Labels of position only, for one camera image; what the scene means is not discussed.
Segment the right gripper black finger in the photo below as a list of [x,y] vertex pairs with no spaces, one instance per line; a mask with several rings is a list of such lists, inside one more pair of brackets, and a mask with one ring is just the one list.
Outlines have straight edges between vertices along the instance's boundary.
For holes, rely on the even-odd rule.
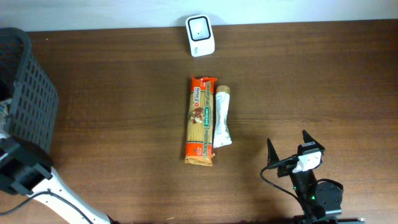
[[275,164],[277,164],[280,160],[279,157],[274,149],[274,146],[269,138],[267,138],[267,167],[271,168]]
[[316,140],[314,140],[314,138],[312,138],[311,135],[309,135],[309,133],[306,132],[306,130],[303,130],[302,134],[304,140],[302,146],[312,146],[317,144]]

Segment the white tube with tan cap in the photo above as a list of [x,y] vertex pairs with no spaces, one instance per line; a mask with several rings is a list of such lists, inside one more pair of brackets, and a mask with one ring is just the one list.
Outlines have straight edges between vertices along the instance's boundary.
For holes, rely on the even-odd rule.
[[220,85],[216,89],[216,123],[213,138],[213,147],[219,148],[232,144],[231,136],[227,126],[230,87]]

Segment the orange spaghetti packet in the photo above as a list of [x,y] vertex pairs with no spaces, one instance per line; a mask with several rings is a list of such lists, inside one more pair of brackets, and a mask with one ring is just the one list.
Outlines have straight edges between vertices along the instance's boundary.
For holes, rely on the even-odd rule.
[[187,115],[185,163],[213,165],[213,113],[216,78],[192,78]]

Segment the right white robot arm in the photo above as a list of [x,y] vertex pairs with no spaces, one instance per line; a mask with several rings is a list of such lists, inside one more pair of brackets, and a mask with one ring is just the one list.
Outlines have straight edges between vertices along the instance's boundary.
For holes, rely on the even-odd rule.
[[[303,144],[298,145],[297,153],[280,160],[270,139],[267,140],[267,165],[260,172],[261,179],[269,185],[292,196],[303,210],[294,217],[295,223],[338,223],[342,214],[343,185],[331,179],[317,179],[313,170],[322,165],[325,147],[302,131]],[[265,170],[277,169],[279,178],[289,176],[294,192],[267,180]]]

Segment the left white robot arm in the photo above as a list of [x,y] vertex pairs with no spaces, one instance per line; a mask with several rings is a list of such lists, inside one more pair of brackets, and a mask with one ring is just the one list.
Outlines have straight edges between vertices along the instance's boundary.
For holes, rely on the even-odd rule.
[[38,145],[12,136],[1,135],[1,190],[28,199],[1,212],[10,215],[36,200],[68,223],[116,223],[107,214],[81,199],[60,178],[50,156]]

